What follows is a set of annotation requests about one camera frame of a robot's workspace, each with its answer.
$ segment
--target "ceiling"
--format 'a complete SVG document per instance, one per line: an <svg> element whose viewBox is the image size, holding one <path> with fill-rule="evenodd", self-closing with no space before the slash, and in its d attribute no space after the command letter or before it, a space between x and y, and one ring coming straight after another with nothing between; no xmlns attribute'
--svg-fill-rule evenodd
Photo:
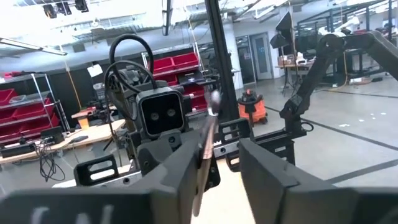
<svg viewBox="0 0 398 224"><path fill-rule="evenodd" d="M43 4L33 4L32 2L58 2L60 0L15 0L14 5L11 6L13 13L20 12L27 15L28 21L37 18L40 27L50 27L50 29L42 30L40 32L28 32L22 35L5 36L21 42L36 44L40 46L57 46L61 44L78 45L86 42L97 42L104 39L112 39L120 34L125 33L139 33L148 30L160 29L162 21L161 9L151 7L159 3L161 0L146 0L148 7L141 7L140 10L124 10L124 2L128 0L86 0L88 7L92 10L86 14L77 11L74 6L74 1L68 1L72 15L60 15L56 19L49 19L45 16L42 6ZM291 5L301 5L310 2L311 0L291 0ZM222 16L232 16L235 20L250 21L254 20L256 13L261 13L269 7L268 0L220 0L220 11ZM174 26L188 27L188 20L193 28L200 24L207 23L207 13L204 0L174 0L174 11L172 20L175 19ZM29 27L37 25L32 23L31 26L27 24L28 28L21 30L29 30ZM0 44L0 57L18 57L20 54L31 52L32 50L20 49L17 47L10 47Z"/></svg>

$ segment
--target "orange shop vacuum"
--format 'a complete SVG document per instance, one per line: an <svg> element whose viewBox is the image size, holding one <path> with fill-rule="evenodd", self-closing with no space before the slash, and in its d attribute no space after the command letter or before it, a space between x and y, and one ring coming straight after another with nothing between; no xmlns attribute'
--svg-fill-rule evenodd
<svg viewBox="0 0 398 224"><path fill-rule="evenodd" d="M268 122L268 114L262 95L257 96L255 91L246 90L246 92L242 93L242 97L238 99L238 107L240 117L248 119L252 127L255 122L261 122L262 124Z"/></svg>

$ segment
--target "concrete floor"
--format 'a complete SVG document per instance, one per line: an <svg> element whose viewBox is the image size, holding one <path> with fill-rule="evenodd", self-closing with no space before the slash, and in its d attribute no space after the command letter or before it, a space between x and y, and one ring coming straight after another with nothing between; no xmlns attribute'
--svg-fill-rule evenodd
<svg viewBox="0 0 398 224"><path fill-rule="evenodd" d="M284 96L279 88L283 81L284 78L281 78L248 86L262 94L266 106L274 109L268 110L268 124L255 126L255 135L284 127L284 121L276 111L283 108L292 90L287 90ZM340 187L398 187L398 179L393 178L398 171L398 119L394 116L398 109L395 106L398 102L398 82L392 77L385 77L382 82L344 86L337 91L355 94L321 90L312 95L310 109L302 118L314 122L315 130L295 140L296 165ZM94 158L92 147L76 149L75 152L80 162ZM126 153L121 151L121 154L123 165L126 165ZM72 167L77 164L73 152L64 152L57 163L65 172L66 179L72 179ZM44 181L39 174L38 161L2 167L0 196L17 189L51 187L57 183L54 180ZM61 178L62 175L58 171L54 177Z"/></svg>

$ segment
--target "robotic arm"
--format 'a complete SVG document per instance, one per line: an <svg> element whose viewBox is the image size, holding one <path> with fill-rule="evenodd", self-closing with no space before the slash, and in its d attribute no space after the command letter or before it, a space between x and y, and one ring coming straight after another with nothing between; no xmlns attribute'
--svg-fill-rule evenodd
<svg viewBox="0 0 398 224"><path fill-rule="evenodd" d="M317 59L303 84L280 112L286 133L299 136L300 115L308 110L310 95L326 69L344 50L355 48L364 49L398 79L398 49L380 33L328 34L320 41ZM216 111L209 110L209 115L213 117L201 136L192 136L138 182L126 181L123 188L14 192L0 203L0 223L190 223L192 211L198 213L202 193L220 182L214 157L204 153L212 149L209 139ZM161 141L156 144L160 150L164 146ZM338 189L248 139L240 139L238 145L242 179L256 223L396 221L398 189Z"/></svg>

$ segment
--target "door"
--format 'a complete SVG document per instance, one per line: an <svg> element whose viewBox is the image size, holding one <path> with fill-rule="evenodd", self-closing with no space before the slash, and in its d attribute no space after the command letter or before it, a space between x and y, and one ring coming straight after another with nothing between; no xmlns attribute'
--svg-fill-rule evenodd
<svg viewBox="0 0 398 224"><path fill-rule="evenodd" d="M256 70L257 79L271 79L272 64L267 33L252 35L250 36L250 41L253 49L254 69Z"/></svg>
<svg viewBox="0 0 398 224"><path fill-rule="evenodd" d="M252 56L249 46L238 47L239 63L241 65L243 84L254 83Z"/></svg>

